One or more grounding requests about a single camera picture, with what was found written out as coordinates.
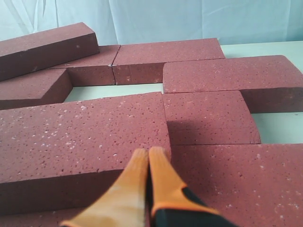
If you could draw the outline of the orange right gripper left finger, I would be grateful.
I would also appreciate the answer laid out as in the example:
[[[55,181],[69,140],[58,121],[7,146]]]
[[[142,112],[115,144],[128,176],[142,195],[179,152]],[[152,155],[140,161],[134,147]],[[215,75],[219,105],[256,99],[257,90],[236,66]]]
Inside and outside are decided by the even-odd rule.
[[[113,185],[62,227],[143,227],[148,153],[138,148]]]

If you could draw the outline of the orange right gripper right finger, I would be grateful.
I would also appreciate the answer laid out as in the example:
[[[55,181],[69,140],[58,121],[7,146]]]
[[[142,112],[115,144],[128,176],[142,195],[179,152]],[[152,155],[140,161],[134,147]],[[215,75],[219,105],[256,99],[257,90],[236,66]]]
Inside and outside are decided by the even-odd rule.
[[[166,157],[162,147],[149,149],[149,163],[153,190],[151,217],[157,227],[168,227],[166,211],[196,211],[198,214],[219,215],[220,213],[186,198],[183,189],[187,184],[180,178]]]

